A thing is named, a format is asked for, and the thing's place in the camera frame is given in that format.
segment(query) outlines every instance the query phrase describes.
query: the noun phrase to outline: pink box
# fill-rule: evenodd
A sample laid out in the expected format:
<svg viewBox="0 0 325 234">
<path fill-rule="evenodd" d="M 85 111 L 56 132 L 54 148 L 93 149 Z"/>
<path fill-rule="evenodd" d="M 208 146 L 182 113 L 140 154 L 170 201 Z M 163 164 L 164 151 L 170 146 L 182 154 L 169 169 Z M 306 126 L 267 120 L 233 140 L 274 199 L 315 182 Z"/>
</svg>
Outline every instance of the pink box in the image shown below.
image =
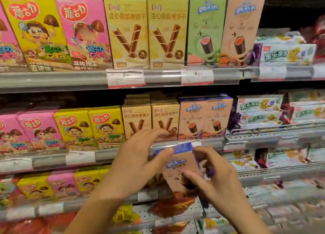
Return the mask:
<svg viewBox="0 0 325 234">
<path fill-rule="evenodd" d="M 28 153 L 32 145 L 17 120 L 17 111 L 0 113 L 0 153 Z"/>
<path fill-rule="evenodd" d="M 112 68 L 103 0 L 55 0 L 75 70 Z"/>
<path fill-rule="evenodd" d="M 79 195 L 78 185 L 74 179 L 76 170 L 55 170 L 48 176 L 47 182 L 53 188 L 58 198 L 66 198 Z"/>
<path fill-rule="evenodd" d="M 65 148 L 54 120 L 57 109 L 34 110 L 20 114 L 17 119 L 36 150 Z"/>
<path fill-rule="evenodd" d="M 29 68 L 5 11 L 0 6 L 0 73 L 2 72 L 29 72 Z"/>
</svg>

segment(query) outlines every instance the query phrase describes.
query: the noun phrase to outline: chocolate wafer stick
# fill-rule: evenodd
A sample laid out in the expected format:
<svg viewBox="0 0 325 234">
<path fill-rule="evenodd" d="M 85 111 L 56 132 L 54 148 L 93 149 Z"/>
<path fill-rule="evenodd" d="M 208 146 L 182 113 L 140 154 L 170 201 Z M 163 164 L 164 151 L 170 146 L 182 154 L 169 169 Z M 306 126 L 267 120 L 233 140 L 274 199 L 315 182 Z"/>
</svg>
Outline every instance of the chocolate wafer stick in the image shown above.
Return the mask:
<svg viewBox="0 0 325 234">
<path fill-rule="evenodd" d="M 158 121 L 158 124 L 159 124 L 159 127 L 161 128 L 161 129 L 165 129 L 165 125 L 164 125 L 164 122 L 163 121 Z"/>
<path fill-rule="evenodd" d="M 124 38 L 124 36 L 122 35 L 121 31 L 118 28 L 116 28 L 116 30 L 113 30 L 113 34 L 115 34 L 116 38 L 124 46 L 125 50 L 127 50 L 127 52 L 129 52 L 130 51 L 130 45 L 127 42 L 127 40 Z"/>
<path fill-rule="evenodd" d="M 166 125 L 166 130 L 167 130 L 167 131 L 169 131 L 169 128 L 170 128 L 170 125 L 172 124 L 172 121 L 173 121 L 173 118 L 170 117 L 170 118 L 168 119 L 168 122 L 167 122 L 167 125 Z"/>
<path fill-rule="evenodd" d="M 134 125 L 133 122 L 130 122 L 129 125 L 130 125 L 130 127 L 131 127 L 131 129 L 133 131 L 133 134 L 135 134 L 137 132 L 136 126 Z"/>
<path fill-rule="evenodd" d="M 136 45 L 138 43 L 138 39 L 140 36 L 141 26 L 138 24 L 134 25 L 133 34 L 132 34 L 132 40 L 130 44 L 130 50 L 128 57 L 130 58 L 136 58 Z"/>
<path fill-rule="evenodd" d="M 142 129 L 143 124 L 144 124 L 144 120 L 141 119 L 141 120 L 139 121 L 138 130 L 141 130 L 141 129 Z"/>
<path fill-rule="evenodd" d="M 178 36 L 180 28 L 181 28 L 180 25 L 178 25 L 178 24 L 174 25 L 173 32 L 172 32 L 172 35 L 170 36 L 170 40 L 169 40 L 166 55 L 165 55 L 166 58 L 173 57 L 173 49 L 174 49 L 174 45 L 177 40 L 177 36 Z"/>
<path fill-rule="evenodd" d="M 156 36 L 156 39 L 158 40 L 158 42 L 160 43 L 161 47 L 163 48 L 164 52 L 167 52 L 167 43 L 165 41 L 165 39 L 163 38 L 163 36 L 161 35 L 160 31 L 158 28 L 156 28 L 155 30 L 152 31 L 153 34 Z"/>
</svg>

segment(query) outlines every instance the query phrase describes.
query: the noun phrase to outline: red oval logo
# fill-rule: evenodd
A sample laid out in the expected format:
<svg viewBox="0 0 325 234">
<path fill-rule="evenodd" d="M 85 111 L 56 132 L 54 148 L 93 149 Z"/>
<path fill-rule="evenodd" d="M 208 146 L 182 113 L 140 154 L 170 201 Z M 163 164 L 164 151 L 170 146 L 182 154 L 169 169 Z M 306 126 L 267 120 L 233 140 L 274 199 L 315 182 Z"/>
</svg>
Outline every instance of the red oval logo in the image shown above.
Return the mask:
<svg viewBox="0 0 325 234">
<path fill-rule="evenodd" d="M 81 21 L 88 14 L 88 8 L 84 3 L 62 5 L 60 11 L 63 18 L 70 22 Z"/>
<path fill-rule="evenodd" d="M 23 125 L 27 129 L 38 129 L 42 126 L 42 121 L 40 121 L 38 118 L 35 118 L 33 120 L 23 121 Z"/>
<path fill-rule="evenodd" d="M 0 121 L 0 131 L 5 129 L 5 123 Z"/>
<path fill-rule="evenodd" d="M 93 117 L 93 122 L 95 124 L 103 124 L 103 123 L 106 123 L 108 120 L 110 120 L 110 118 L 111 118 L 110 115 L 105 113 L 105 114 L 103 114 L 101 116 Z"/>
<path fill-rule="evenodd" d="M 77 122 L 77 118 L 75 116 L 59 119 L 59 124 L 65 127 L 75 125 L 76 122 Z"/>
<path fill-rule="evenodd" d="M 9 13 L 20 21 L 30 21 L 36 18 L 40 10 L 35 2 L 29 1 L 25 4 L 11 4 L 8 7 Z"/>
</svg>

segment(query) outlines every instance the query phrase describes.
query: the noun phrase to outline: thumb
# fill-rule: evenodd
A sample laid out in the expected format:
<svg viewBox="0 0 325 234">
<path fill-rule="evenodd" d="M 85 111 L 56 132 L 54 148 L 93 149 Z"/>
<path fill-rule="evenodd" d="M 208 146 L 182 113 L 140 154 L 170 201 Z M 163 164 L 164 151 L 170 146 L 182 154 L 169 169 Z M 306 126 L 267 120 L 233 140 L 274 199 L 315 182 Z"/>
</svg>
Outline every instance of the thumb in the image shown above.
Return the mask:
<svg viewBox="0 0 325 234">
<path fill-rule="evenodd" d="M 185 170 L 183 172 L 184 176 L 186 176 L 193 184 L 200 188 L 201 191 L 207 196 L 210 192 L 213 192 L 213 186 L 206 181 L 204 178 L 200 177 L 195 172 L 190 170 Z"/>
<path fill-rule="evenodd" d="M 155 174 L 159 173 L 161 168 L 172 159 L 173 154 L 174 149 L 168 147 L 160 151 L 152 161 L 147 162 L 143 168 L 147 180 L 152 179 Z"/>
</svg>

